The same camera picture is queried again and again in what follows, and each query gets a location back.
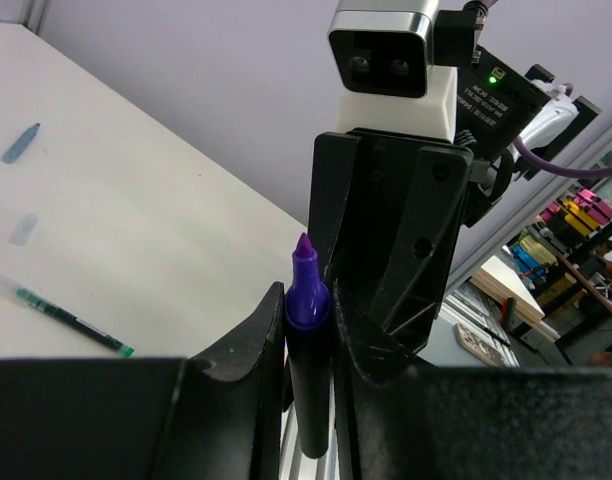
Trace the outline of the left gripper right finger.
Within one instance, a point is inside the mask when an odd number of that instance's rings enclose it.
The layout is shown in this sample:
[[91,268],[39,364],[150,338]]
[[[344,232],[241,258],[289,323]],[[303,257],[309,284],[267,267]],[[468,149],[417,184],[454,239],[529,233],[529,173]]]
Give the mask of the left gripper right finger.
[[612,479],[612,367],[426,366],[333,291],[344,479]]

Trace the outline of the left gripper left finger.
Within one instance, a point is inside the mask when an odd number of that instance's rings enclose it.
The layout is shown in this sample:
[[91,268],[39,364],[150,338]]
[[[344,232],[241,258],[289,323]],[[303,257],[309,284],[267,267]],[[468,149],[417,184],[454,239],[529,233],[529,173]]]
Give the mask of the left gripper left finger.
[[0,479],[275,479],[284,287],[188,358],[0,360]]

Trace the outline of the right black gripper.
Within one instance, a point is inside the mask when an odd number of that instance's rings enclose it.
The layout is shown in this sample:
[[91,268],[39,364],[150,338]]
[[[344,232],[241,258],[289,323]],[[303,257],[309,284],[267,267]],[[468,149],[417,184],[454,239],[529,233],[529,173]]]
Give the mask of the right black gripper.
[[313,146],[308,235],[325,280],[346,280],[346,208],[360,152],[360,214],[392,240],[370,319],[410,350],[428,343],[461,225],[473,153],[464,146],[357,128]]

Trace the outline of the black purple highlighter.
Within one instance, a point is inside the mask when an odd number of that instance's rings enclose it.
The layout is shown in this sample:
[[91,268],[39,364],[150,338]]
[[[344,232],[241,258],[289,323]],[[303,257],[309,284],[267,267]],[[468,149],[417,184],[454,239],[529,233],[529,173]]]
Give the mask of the black purple highlighter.
[[284,325],[293,402],[302,453],[318,459],[329,446],[331,299],[318,252],[305,233],[292,254],[292,267]]

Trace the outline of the green pen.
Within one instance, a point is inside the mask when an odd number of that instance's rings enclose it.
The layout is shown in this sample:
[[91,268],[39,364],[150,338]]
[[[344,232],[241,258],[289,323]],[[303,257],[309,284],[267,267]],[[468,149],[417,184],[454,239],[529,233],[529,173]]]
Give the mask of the green pen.
[[87,323],[80,317],[68,310],[45,299],[42,295],[34,292],[0,273],[0,295],[16,301],[20,305],[31,308],[42,315],[70,328],[73,331],[85,336],[104,348],[116,354],[129,358],[133,355],[134,349],[117,338],[107,334],[95,326]]

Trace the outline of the slim blue pen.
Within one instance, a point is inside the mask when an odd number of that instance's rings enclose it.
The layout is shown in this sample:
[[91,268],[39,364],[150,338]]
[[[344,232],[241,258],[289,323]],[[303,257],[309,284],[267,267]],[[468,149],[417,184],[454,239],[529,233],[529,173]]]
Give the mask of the slim blue pen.
[[40,123],[35,123],[32,126],[28,127],[5,151],[5,153],[1,157],[1,161],[5,164],[15,163],[22,155],[22,153],[28,148],[30,143],[34,140],[40,127]]

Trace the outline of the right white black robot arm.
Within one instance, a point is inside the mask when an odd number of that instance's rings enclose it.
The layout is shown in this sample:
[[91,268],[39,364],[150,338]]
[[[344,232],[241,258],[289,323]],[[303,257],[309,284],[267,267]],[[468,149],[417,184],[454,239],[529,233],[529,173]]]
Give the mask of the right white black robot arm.
[[337,314],[357,312],[411,351],[428,342],[462,226],[499,201],[512,143],[557,155],[599,113],[540,65],[519,74],[487,50],[457,73],[457,131],[366,121],[314,143],[308,232]]

